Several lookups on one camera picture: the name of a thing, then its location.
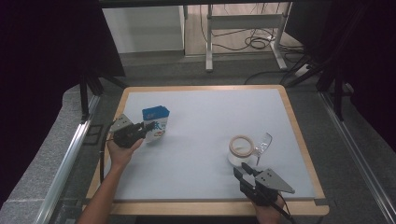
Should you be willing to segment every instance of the black cable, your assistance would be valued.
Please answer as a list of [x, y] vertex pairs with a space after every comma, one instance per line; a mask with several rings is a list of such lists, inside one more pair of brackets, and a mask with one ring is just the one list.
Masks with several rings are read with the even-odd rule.
[[279, 44], [279, 46], [283, 47], [283, 48], [289, 48], [289, 49], [303, 49], [304, 46], [285, 46], [282, 44]]
[[227, 11], [227, 8], [225, 8], [225, 5], [226, 5], [226, 4], [224, 4], [224, 10], [227, 12], [227, 15], [230, 15], [230, 14], [228, 13], [228, 11]]
[[251, 75], [250, 77], [248, 77], [248, 78], [245, 80], [244, 85], [247, 85], [247, 83], [248, 83], [249, 80], [251, 80], [252, 78], [257, 77], [257, 76], [259, 76], [259, 75], [264, 75], [264, 74], [268, 74], [268, 73], [285, 73], [285, 72], [288, 72], [288, 71], [266, 71], [266, 72], [259, 72], [259, 73], [253, 74], [253, 75]]
[[264, 14], [265, 9], [267, 8], [268, 3], [264, 3], [264, 5], [262, 5], [262, 14]]
[[290, 213], [288, 204], [286, 203], [286, 200], [283, 198], [283, 196], [282, 196], [280, 193], [278, 193], [277, 195], [279, 195], [279, 197], [282, 199], [283, 203], [286, 205], [286, 210], [288, 211], [288, 214], [289, 214], [289, 216], [290, 216], [289, 221], [290, 221], [292, 224], [297, 224], [297, 222], [296, 222], [296, 221], [294, 220], [294, 218], [291, 216], [291, 213]]
[[296, 221], [294, 220], [294, 218], [291, 216], [290, 212], [288, 212], [288, 213], [285, 212], [285, 210], [283, 210], [283, 208], [279, 207], [279, 205], [277, 205], [275, 202], [269, 200], [268, 197], [265, 194], [263, 194], [261, 191], [256, 190], [255, 192], [260, 194], [260, 196], [262, 196], [273, 208], [275, 208], [276, 211], [278, 211], [288, 221], [290, 221], [292, 224], [297, 224]]
[[[204, 37], [205, 42], [207, 43], [207, 39], [206, 39], [205, 32], [204, 32], [204, 26], [203, 26], [203, 22], [202, 22], [202, 6], [199, 7], [199, 11], [200, 11], [201, 32], [202, 32], [202, 35]], [[235, 33], [243, 32], [243, 31], [247, 31], [247, 30], [249, 30], [249, 29], [239, 30], [239, 31], [235, 31], [235, 32], [230, 32], [230, 33], [223, 34], [223, 35], [235, 34]], [[260, 30], [270, 34], [270, 32], [266, 31], [265, 29], [260, 29]], [[245, 39], [245, 44], [246, 45], [244, 47], [242, 47], [241, 49], [231, 49], [231, 48], [225, 47], [225, 46], [220, 45], [220, 44], [212, 44], [212, 46], [217, 46], [217, 47], [221, 47], [221, 48], [228, 49], [228, 50], [233, 50], [233, 51], [247, 49], [248, 47], [252, 47], [253, 49], [264, 49], [265, 47], [268, 46], [270, 41], [268, 39], [266, 39], [266, 38], [263, 38], [263, 37], [254, 36], [256, 34], [256, 31], [257, 31], [256, 29], [251, 30], [252, 34], [250, 35], [250, 37], [247, 37]], [[257, 47], [257, 46], [253, 45], [253, 44], [257, 44], [257, 43], [261, 43], [262, 46]]]
[[300, 53], [300, 52], [285, 53], [284, 56], [285, 56], [286, 61], [288, 61], [290, 63], [297, 63], [298, 61], [292, 61], [290, 58], [288, 58], [288, 55], [290, 55], [290, 54], [303, 54], [303, 53]]
[[244, 30], [239, 30], [239, 31], [233, 31], [233, 32], [225, 33], [225, 34], [221, 34], [221, 35], [215, 35], [215, 34], [213, 34], [213, 31], [212, 31], [212, 35], [215, 36], [215, 37], [217, 37], [217, 36], [222, 36], [222, 35], [233, 35], [233, 34], [241, 33], [241, 32], [248, 31], [248, 30], [250, 30], [250, 29], [244, 29]]
[[[258, 4], [258, 3], [256, 3], [256, 6], [254, 6], [254, 8], [256, 8], [258, 5], [259, 5], [259, 4]], [[251, 11], [250, 11], [250, 14], [253, 12], [254, 8], [253, 8], [253, 9], [251, 9]]]
[[[275, 13], [275, 14], [277, 14], [277, 11], [279, 10], [279, 6], [280, 6], [280, 3], [277, 4], [277, 8], [276, 8], [276, 13]], [[275, 30], [274, 30], [274, 28], [273, 28], [273, 32], [272, 32], [272, 34], [271, 34], [271, 38], [274, 37], [274, 32], [275, 32]]]
[[107, 142], [107, 135], [110, 131], [111, 126], [114, 124], [115, 120], [111, 122], [110, 125], [107, 126], [104, 132], [104, 136], [102, 138], [102, 145], [99, 150], [99, 179], [100, 183], [102, 184], [103, 180], [105, 179], [105, 148]]
[[287, 49], [287, 48], [283, 48], [283, 47], [279, 47], [279, 49], [281, 49], [283, 52], [287, 52], [287, 53], [296, 53], [296, 54], [307, 53], [307, 50], [305, 50], [305, 49]]
[[304, 66], [304, 63], [301, 63], [301, 61], [305, 58], [305, 56], [306, 56], [306, 54], [303, 57], [301, 57], [301, 59], [297, 63], [294, 64], [294, 66], [290, 69], [290, 71], [282, 77], [282, 79], [279, 82], [279, 85], [283, 86], [283, 84], [285, 83], [286, 79], [288, 78], [290, 72], [296, 72]]

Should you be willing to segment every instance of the aluminum rail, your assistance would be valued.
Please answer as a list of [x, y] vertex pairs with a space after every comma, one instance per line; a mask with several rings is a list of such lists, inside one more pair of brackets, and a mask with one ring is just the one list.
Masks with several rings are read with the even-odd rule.
[[69, 177], [70, 171], [73, 168], [85, 134], [90, 127], [93, 112], [95, 111], [99, 100], [100, 96], [92, 97], [89, 105], [90, 115], [87, 121], [78, 125], [76, 133], [73, 136], [73, 139], [69, 145], [69, 148], [66, 151], [66, 154], [64, 155], [64, 159], [58, 169], [58, 172], [56, 173], [52, 184], [49, 187], [46, 198], [44, 199], [44, 202], [41, 204], [40, 209], [38, 210], [34, 223], [41, 224], [50, 222], [50, 217], [52, 216], [56, 203], [58, 202], [61, 193], [64, 190], [64, 184], [66, 183], [67, 177]]
[[372, 169], [367, 163], [364, 156], [361, 154], [361, 150], [350, 134], [347, 126], [343, 121], [341, 121], [332, 110], [332, 100], [330, 99], [329, 93], [320, 92], [320, 97], [322, 98], [324, 104], [326, 105], [327, 112], [329, 113], [332, 121], [335, 124], [337, 131], [342, 135], [346, 147], [352, 156], [353, 161], [358, 167], [361, 175], [366, 182], [367, 187], [372, 192], [375, 201], [377, 202], [379, 209], [381, 209], [382, 214], [389, 224], [396, 223], [396, 210], [388, 194], [384, 191], [378, 179], [375, 177]]

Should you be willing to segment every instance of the metal frame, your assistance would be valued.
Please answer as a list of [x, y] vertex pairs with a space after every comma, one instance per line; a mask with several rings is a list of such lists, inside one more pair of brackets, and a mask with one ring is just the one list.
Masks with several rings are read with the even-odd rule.
[[55, 209], [56, 203], [61, 196], [62, 191], [64, 190], [64, 184], [66, 183], [67, 177], [69, 177], [70, 171], [73, 168], [76, 157], [79, 153], [79, 149], [84, 140], [85, 134], [90, 127], [92, 121], [93, 112], [96, 109], [100, 100], [100, 96], [93, 96], [90, 102], [90, 111], [87, 120], [78, 125], [75, 135], [69, 145], [69, 148], [64, 155], [64, 159], [56, 173], [52, 184], [49, 187], [49, 191], [47, 192], [46, 198], [44, 202], [41, 204], [40, 209], [38, 210], [37, 216], [35, 218], [34, 223], [49, 223], [50, 217]]
[[385, 219], [389, 224], [396, 223], [396, 209], [392, 203], [392, 200], [384, 191], [378, 179], [375, 177], [375, 174], [373, 173], [366, 159], [364, 159], [364, 156], [361, 154], [361, 150], [350, 134], [347, 126], [332, 110], [332, 99], [330, 98], [329, 93], [320, 92], [319, 95], [327, 108], [327, 112], [329, 113], [335, 128], [341, 134], [344, 142], [346, 143], [346, 147], [353, 161], [361, 172], [361, 176], [366, 182], [368, 189], [372, 192], [375, 201], [377, 202], [378, 207], [382, 211]]
[[255, 28], [277, 28], [276, 39], [270, 43], [271, 49], [276, 57], [280, 70], [285, 71], [288, 67], [279, 51], [279, 42], [285, 29], [286, 20], [289, 16], [290, 2], [287, 3], [282, 14], [268, 15], [235, 15], [235, 16], [213, 16], [212, 6], [207, 5], [207, 42], [206, 42], [206, 72], [213, 71], [212, 30], [229, 29], [255, 29]]

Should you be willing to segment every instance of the wooden table frame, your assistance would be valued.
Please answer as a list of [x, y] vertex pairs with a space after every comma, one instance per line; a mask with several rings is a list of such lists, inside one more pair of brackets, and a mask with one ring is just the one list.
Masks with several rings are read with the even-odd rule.
[[[329, 213], [329, 205], [316, 204], [318, 201], [326, 202], [323, 189], [318, 181], [315, 167], [309, 156], [305, 141], [291, 108], [289, 97], [285, 89], [280, 85], [254, 85], [254, 86], [175, 86], [175, 87], [130, 87], [125, 89], [120, 99], [114, 119], [117, 118], [125, 108], [129, 93], [141, 91], [226, 91], [226, 90], [265, 90], [277, 89], [282, 98], [286, 112], [289, 116], [291, 127], [300, 147], [301, 154], [314, 186], [316, 198], [314, 200], [288, 201], [290, 212], [294, 216], [325, 216]], [[96, 167], [87, 199], [96, 192], [99, 184], [99, 163]], [[156, 216], [255, 216], [255, 210], [251, 202], [114, 202], [111, 210], [113, 215], [156, 215]]]

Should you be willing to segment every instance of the clear plastic object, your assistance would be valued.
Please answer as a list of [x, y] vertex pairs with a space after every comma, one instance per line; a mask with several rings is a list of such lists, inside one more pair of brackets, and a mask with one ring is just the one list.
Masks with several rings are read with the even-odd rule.
[[259, 143], [257, 147], [254, 148], [254, 155], [257, 156], [257, 162], [256, 166], [259, 165], [260, 158], [262, 157], [262, 154], [267, 150], [267, 148], [271, 145], [272, 143], [272, 135], [269, 133], [265, 133], [262, 141]]
[[237, 135], [230, 141], [228, 161], [236, 167], [242, 166], [242, 162], [248, 163], [250, 155], [254, 151], [253, 142], [244, 135]]

